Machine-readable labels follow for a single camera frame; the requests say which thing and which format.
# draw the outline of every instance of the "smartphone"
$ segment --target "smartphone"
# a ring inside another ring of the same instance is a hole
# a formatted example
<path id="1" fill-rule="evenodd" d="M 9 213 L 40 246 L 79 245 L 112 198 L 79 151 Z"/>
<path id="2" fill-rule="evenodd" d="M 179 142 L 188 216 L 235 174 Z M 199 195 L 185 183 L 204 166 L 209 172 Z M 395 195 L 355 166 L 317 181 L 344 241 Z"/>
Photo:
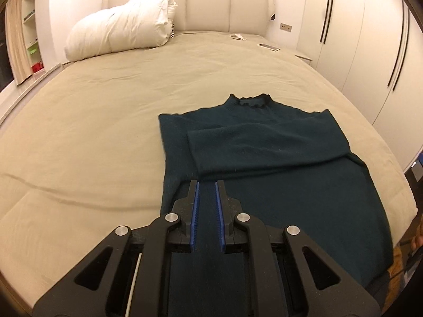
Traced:
<path id="1" fill-rule="evenodd" d="M 267 45 L 267 44 L 259 44 L 259 46 L 263 46 L 264 48 L 268 48 L 268 49 L 270 49 L 272 51 L 278 51 L 278 50 L 280 50 L 280 48 L 275 48 L 274 46 L 270 46 L 270 45 Z"/>

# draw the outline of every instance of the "headboard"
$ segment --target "headboard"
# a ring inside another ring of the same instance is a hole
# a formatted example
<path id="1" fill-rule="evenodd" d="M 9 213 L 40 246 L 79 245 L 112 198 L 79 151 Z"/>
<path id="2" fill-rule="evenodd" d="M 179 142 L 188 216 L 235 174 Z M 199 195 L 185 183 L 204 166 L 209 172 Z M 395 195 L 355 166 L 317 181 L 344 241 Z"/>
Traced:
<path id="1" fill-rule="evenodd" d="M 103 0 L 102 9 L 129 0 Z M 274 0 L 175 0 L 176 31 L 220 31 L 266 35 Z"/>

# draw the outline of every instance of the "person's hand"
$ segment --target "person's hand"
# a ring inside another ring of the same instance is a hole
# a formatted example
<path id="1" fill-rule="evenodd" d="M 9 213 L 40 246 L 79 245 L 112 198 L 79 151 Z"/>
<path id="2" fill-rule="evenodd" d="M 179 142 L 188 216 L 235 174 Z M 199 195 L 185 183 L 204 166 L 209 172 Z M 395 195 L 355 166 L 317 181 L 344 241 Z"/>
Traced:
<path id="1" fill-rule="evenodd" d="M 414 251 L 423 245 L 423 215 L 420 225 L 417 227 L 416 235 L 411 240 L 411 250 Z"/>

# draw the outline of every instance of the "dark teal sweater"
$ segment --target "dark teal sweater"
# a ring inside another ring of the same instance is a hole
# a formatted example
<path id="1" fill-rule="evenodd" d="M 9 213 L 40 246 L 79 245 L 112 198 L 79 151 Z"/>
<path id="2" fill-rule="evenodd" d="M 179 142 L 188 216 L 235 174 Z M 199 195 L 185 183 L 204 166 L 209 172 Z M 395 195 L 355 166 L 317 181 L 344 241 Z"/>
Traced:
<path id="1" fill-rule="evenodd" d="M 215 180 L 225 180 L 228 195 L 265 224 L 304 229 L 362 286 L 392 264 L 389 224 L 369 171 L 328 110 L 307 113 L 264 94 L 231 95 L 223 105 L 161 114 L 159 121 L 166 153 L 162 213 L 186 195 L 190 180 L 203 182 L 198 249 L 172 263 L 178 268 L 172 316 L 245 315 L 242 258 L 218 253 L 208 183 Z M 209 305 L 215 309 L 207 312 Z"/>

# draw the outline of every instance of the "silver screw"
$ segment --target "silver screw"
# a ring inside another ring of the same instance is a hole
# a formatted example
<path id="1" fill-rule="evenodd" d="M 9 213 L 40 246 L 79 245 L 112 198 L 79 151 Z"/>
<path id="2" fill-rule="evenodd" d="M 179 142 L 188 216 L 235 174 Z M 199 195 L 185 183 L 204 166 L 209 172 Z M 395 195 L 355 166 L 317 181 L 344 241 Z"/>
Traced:
<path id="1" fill-rule="evenodd" d="M 288 231 L 288 234 L 292 236 L 298 235 L 300 233 L 300 228 L 295 225 L 288 226 L 286 230 Z"/>
<path id="2" fill-rule="evenodd" d="M 118 236 L 124 236 L 128 233 L 129 229 L 126 226 L 118 226 L 115 230 L 115 233 Z"/>
<path id="3" fill-rule="evenodd" d="M 236 216 L 236 219 L 238 219 L 239 221 L 249 221 L 250 215 L 247 213 L 240 213 L 239 215 Z"/>
<path id="4" fill-rule="evenodd" d="M 166 219 L 167 221 L 177 221 L 178 220 L 178 215 L 176 213 L 168 213 L 164 219 Z"/>

